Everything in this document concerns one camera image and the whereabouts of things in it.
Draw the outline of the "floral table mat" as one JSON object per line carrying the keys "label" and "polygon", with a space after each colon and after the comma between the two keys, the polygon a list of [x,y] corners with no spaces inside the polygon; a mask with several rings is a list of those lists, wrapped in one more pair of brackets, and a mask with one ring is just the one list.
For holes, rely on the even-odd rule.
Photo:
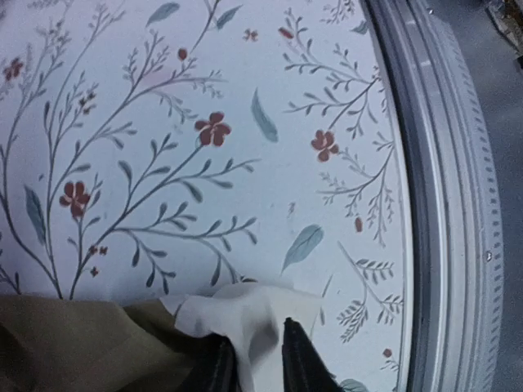
{"label": "floral table mat", "polygon": [[409,202],[361,1],[4,1],[1,290],[322,299],[347,390],[402,391]]}

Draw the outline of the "aluminium front rail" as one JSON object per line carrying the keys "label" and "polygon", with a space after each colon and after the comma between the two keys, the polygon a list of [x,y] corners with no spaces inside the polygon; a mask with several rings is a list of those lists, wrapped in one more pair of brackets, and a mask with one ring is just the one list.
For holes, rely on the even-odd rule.
{"label": "aluminium front rail", "polygon": [[503,154],[456,2],[366,1],[408,185],[403,391],[522,388],[522,165]]}

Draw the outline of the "khaki underwear cream waistband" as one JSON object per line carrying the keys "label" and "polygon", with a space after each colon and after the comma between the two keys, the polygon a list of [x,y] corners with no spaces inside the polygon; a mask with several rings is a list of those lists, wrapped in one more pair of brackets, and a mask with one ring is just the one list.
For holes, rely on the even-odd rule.
{"label": "khaki underwear cream waistband", "polygon": [[4,295],[1,388],[170,391],[218,335],[234,349],[237,390],[281,391],[284,321],[310,330],[320,305],[318,296],[260,283],[127,306]]}

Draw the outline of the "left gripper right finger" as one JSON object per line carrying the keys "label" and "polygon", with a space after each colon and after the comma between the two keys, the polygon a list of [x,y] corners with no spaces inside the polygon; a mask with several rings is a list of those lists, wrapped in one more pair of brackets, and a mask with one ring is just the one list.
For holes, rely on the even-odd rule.
{"label": "left gripper right finger", "polygon": [[282,345],[285,392],[338,392],[339,385],[298,321],[286,318]]}

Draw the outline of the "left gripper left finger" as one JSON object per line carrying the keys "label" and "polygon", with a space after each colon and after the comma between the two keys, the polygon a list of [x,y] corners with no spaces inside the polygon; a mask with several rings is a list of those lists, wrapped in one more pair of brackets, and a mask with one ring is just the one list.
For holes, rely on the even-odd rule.
{"label": "left gripper left finger", "polygon": [[181,383],[182,391],[237,390],[235,350],[225,336],[212,335],[211,345]]}

